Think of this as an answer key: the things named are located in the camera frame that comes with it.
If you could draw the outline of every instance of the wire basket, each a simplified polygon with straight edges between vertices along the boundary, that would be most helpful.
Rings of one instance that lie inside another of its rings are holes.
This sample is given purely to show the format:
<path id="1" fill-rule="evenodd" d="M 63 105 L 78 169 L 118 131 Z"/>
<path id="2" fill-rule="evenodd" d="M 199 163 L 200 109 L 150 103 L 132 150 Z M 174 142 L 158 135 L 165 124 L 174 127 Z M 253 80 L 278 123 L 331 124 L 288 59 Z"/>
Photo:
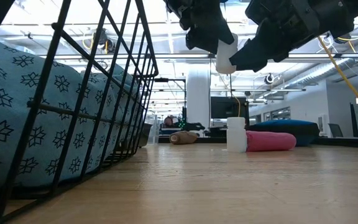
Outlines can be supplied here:
<path id="1" fill-rule="evenodd" d="M 10 1 L 10 3 L 6 3 L 6 2 L 9 1 L 0 0 L 0 3 L 2 5 L 12 4 L 11 3 L 12 1 Z M 124 11 L 124 17 L 122 18 L 122 24 L 120 29 L 118 29 L 117 24 L 114 22 L 114 19 L 108 10 L 110 0 L 94 0 L 94 3 L 99 4 L 102 8 L 98 26 L 96 32 L 94 33 L 94 41 L 95 42 L 99 41 L 101 34 L 103 32 L 103 26 L 105 26 L 105 21 L 109 21 L 109 23 L 112 25 L 112 28 L 115 30 L 118 36 L 118 40 L 115 46 L 116 51 L 114 52 L 114 55 L 111 56 L 112 57 L 111 69 L 107 71 L 105 65 L 101 65 L 100 62 L 95 60 L 95 55 L 98 46 L 97 44 L 94 44 L 91 47 L 90 50 L 91 52 L 89 54 L 72 37 L 70 37 L 68 33 L 66 33 L 63 30 L 65 26 L 68 10 L 71 4 L 71 0 L 63 0 L 62 7 L 60 9 L 60 13 L 58 16 L 58 20 L 56 23 L 52 24 L 54 33 L 53 33 L 52 41 L 50 43 L 50 47 L 47 52 L 47 56 L 45 58 L 42 72 L 40 73 L 39 76 L 39 83 L 37 85 L 35 95 L 32 100 L 27 102 L 29 113 L 27 115 L 27 119 L 25 121 L 23 131 L 21 132 L 19 143 L 17 144 L 16 147 L 16 152 L 11 162 L 11 166 L 8 175 L 6 177 L 5 184 L 3 185 L 2 189 L 0 189 L 0 223 L 7 221 L 22 212 L 28 211 L 29 209 L 37 206 L 42 202 L 45 202 L 53 197 L 56 197 L 57 195 L 60 195 L 61 193 L 92 178 L 93 176 L 98 175 L 99 173 L 110 168 L 114 164 L 117 164 L 119 162 L 128 159 L 129 157 L 133 156 L 137 152 L 140 135 L 144 126 L 144 121 L 149 106 L 151 90 L 154 83 L 154 77 L 158 75 L 158 68 L 157 68 L 157 63 L 155 59 L 154 49 L 152 45 L 152 40 L 147 23 L 147 18 L 145 15 L 143 2 L 142 0 L 132 0 L 132 2 L 136 3 L 138 14 L 137 14 L 136 23 L 134 24 L 134 33 L 132 36 L 131 44 L 130 46 L 128 46 L 123 38 L 123 33 L 125 28 L 125 21 L 129 13 L 129 7 L 131 5 L 131 0 L 127 0 L 126 2 L 123 1 L 123 4 L 126 3 L 126 8 Z M 139 35 L 138 34 L 139 26 L 142 26 L 143 28 L 140 48 L 139 48 L 139 52 L 133 52 L 135 38 L 137 35 Z M 55 63 L 54 58 L 57 53 L 58 45 L 61 39 L 64 39 L 67 43 L 69 43 L 72 46 L 72 48 L 78 51 L 78 53 L 81 54 L 82 57 L 84 59 L 87 59 L 88 61 L 85 73 L 83 75 L 82 84 L 79 88 L 78 98 L 73 110 L 65 110 L 62 108 L 57 108 L 43 103 L 44 92 L 47 85 L 49 84 L 47 83 L 48 78 L 53 63 Z M 117 60 L 117 56 L 119 52 L 118 49 L 120 49 L 121 47 L 124 48 L 127 53 L 127 58 L 126 58 L 127 63 L 124 69 L 124 73 L 122 74 L 122 80 L 121 82 L 118 82 L 112 77 L 112 73 L 114 70 L 113 69 L 114 65 Z M 132 74 L 133 78 L 131 81 L 130 90 L 128 91 L 127 89 L 124 88 L 124 84 L 126 82 L 126 77 L 128 75 L 128 67 L 130 62 L 132 62 L 135 65 L 135 72 L 134 74 Z M 86 94 L 86 87 L 88 84 L 88 80 L 90 79 L 91 76 L 92 67 L 97 68 L 102 74 L 106 76 L 106 87 L 103 91 L 103 94 L 101 95 L 101 103 L 99 106 L 98 113 L 95 116 L 91 116 L 89 114 L 84 114 L 81 112 L 81 104 L 83 102 L 84 95 Z M 114 107 L 114 112 L 112 113 L 112 117 L 105 119 L 102 118 L 102 112 L 103 112 L 104 104 L 106 103 L 106 100 L 108 98 L 108 89 L 111 85 L 118 87 L 119 90 L 116 96 L 116 105 Z M 123 109 L 124 110 L 123 118 L 120 121 L 117 121 L 116 117 L 117 117 L 118 106 L 119 103 L 122 102 L 121 98 L 124 95 L 127 96 L 127 100 L 123 104 L 125 105 Z M 15 191 L 14 183 L 19 171 L 19 167 L 21 165 L 21 161 L 27 149 L 27 143 L 29 142 L 30 134 L 33 130 L 37 114 L 39 113 L 40 110 L 51 111 L 53 113 L 58 113 L 58 114 L 70 115 L 71 121 L 68 127 L 65 141 L 63 143 L 63 149 L 61 151 L 58 160 L 58 164 L 57 164 L 56 172 L 54 173 L 52 184 L 48 187 L 48 189 L 43 189 L 42 193 L 38 192 L 38 193 L 28 194 L 23 191 L 21 192 Z M 60 180 L 62 169 L 66 160 L 70 142 L 73 139 L 73 132 L 76 127 L 76 124 L 78 123 L 79 118 L 94 120 L 93 131 L 89 139 L 89 146 L 86 151 L 84 162 L 80 167 L 80 171 L 81 171 L 80 176 L 74 180 L 71 180 L 70 182 L 63 183 Z M 101 156 L 102 158 L 106 158 L 106 159 L 103 162 L 99 163 L 98 168 L 95 171 L 86 173 L 86 166 L 88 164 L 88 161 L 90 160 L 90 155 L 93 150 L 93 147 L 91 146 L 95 141 L 95 136 L 98 131 L 98 127 L 101 124 L 101 121 L 105 123 L 110 123 L 108 134 L 106 137 L 106 141 L 104 143 L 103 152 Z M 117 139 L 122 139 L 122 141 L 116 141 L 114 150 L 110 155 L 107 156 L 106 149 L 108 147 L 109 140 L 112 138 L 111 133 L 114 124 L 119 126 L 118 134 L 115 137 Z M 12 212 L 6 213 L 5 211 L 8 201 L 15 198 L 32 199 L 34 201 Z"/>

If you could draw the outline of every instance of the blue cushion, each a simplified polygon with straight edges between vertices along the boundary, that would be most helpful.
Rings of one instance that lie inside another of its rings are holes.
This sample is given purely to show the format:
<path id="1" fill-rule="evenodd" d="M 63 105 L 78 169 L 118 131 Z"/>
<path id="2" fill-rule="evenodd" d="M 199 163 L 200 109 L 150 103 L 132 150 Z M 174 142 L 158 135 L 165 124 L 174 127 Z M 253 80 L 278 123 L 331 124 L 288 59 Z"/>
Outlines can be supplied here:
<path id="1" fill-rule="evenodd" d="M 0 43 L 0 186 L 6 179 L 16 151 L 29 112 L 27 102 L 34 97 L 44 61 L 44 58 L 12 49 Z M 123 69 L 115 66 L 114 79 L 119 83 L 122 80 L 122 74 Z M 82 79 L 83 75 L 73 68 L 54 62 L 42 103 L 74 110 Z M 106 79 L 103 74 L 91 74 L 80 113 L 96 115 L 106 86 Z M 131 81 L 132 77 L 128 75 L 124 85 L 128 91 Z M 118 89 L 115 84 L 110 85 L 102 118 L 112 118 Z M 136 90 L 137 85 L 134 86 L 131 94 L 135 95 Z M 122 120 L 127 98 L 128 96 L 124 95 L 119 102 L 116 121 Z M 133 104 L 134 102 L 131 100 L 129 109 L 132 109 Z M 126 122 L 130 118 L 130 111 L 127 111 Z M 19 168 L 19 174 L 16 177 L 17 186 L 38 187 L 52 183 L 70 121 L 71 116 L 66 114 L 39 111 Z M 103 161 L 101 153 L 105 143 L 108 144 L 106 156 L 113 150 L 119 126 L 117 124 L 113 126 L 111 139 L 106 142 L 109 125 L 110 123 L 105 122 L 99 124 L 89 163 L 85 164 L 87 172 L 95 170 Z M 93 126 L 92 119 L 78 118 L 60 180 L 80 175 Z M 122 130 L 120 140 L 123 140 L 126 130 L 127 126 Z"/>

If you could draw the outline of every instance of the pipe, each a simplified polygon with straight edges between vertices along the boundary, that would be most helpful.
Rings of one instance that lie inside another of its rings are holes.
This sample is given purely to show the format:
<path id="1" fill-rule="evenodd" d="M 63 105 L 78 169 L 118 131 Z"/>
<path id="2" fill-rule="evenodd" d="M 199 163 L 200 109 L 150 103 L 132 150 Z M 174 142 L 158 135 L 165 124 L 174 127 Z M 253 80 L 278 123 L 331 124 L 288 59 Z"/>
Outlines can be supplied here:
<path id="1" fill-rule="evenodd" d="M 353 67 L 357 62 L 354 58 L 343 58 L 336 60 L 341 70 L 346 70 L 348 67 Z M 330 77 L 331 75 L 337 74 L 335 66 L 331 63 L 323 63 L 317 65 L 301 74 L 296 76 L 284 85 L 278 86 L 278 88 L 294 88 L 299 86 L 307 86 L 311 83 L 318 83 L 321 80 Z"/>

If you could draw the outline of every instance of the black chair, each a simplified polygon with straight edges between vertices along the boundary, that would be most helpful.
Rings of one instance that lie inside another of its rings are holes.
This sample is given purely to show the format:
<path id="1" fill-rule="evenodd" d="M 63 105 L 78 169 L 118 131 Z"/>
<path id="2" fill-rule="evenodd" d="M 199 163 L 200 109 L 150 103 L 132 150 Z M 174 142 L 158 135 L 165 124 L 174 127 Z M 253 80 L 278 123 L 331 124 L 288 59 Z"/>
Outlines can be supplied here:
<path id="1" fill-rule="evenodd" d="M 341 127 L 338 124 L 328 124 L 333 138 L 343 137 Z"/>

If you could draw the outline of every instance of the blue bean bag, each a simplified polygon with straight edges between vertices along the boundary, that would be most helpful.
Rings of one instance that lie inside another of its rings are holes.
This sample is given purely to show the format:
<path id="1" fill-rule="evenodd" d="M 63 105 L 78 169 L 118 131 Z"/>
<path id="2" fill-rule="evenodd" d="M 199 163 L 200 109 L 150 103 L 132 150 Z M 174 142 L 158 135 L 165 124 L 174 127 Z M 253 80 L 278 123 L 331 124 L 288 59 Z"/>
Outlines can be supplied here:
<path id="1" fill-rule="evenodd" d="M 10 168 L 29 112 L 27 102 L 34 97 L 43 65 L 44 58 L 0 43 L 0 186 L 4 184 Z M 116 65 L 114 79 L 121 83 L 123 73 L 123 69 Z M 42 103 L 74 110 L 82 79 L 83 75 L 73 68 L 54 62 Z M 80 113 L 96 116 L 106 80 L 103 74 L 92 73 L 90 75 Z M 127 91 L 130 90 L 131 81 L 132 76 L 127 75 L 124 85 Z M 102 118 L 112 118 L 118 91 L 119 87 L 111 83 Z M 136 91 L 137 85 L 135 84 L 132 96 L 136 94 Z M 122 120 L 128 97 L 124 95 L 121 98 L 116 121 Z M 126 122 L 129 121 L 133 104 L 131 100 Z M 71 116 L 67 114 L 39 110 L 16 177 L 16 186 L 40 187 L 52 183 L 70 120 Z M 93 125 L 92 119 L 78 118 L 60 180 L 72 179 L 80 175 Z M 115 124 L 110 141 L 106 142 L 109 125 L 110 123 L 101 122 L 98 127 L 89 162 L 85 164 L 87 172 L 95 170 L 99 163 L 112 153 L 116 141 L 122 141 L 125 136 L 127 126 L 122 130 L 121 138 L 117 139 L 119 126 Z M 101 158 L 105 144 L 108 144 L 108 150 L 106 157 Z"/>
<path id="2" fill-rule="evenodd" d="M 316 123 L 292 119 L 265 121 L 252 125 L 249 130 L 292 134 L 296 137 L 296 146 L 310 145 L 320 133 Z"/>

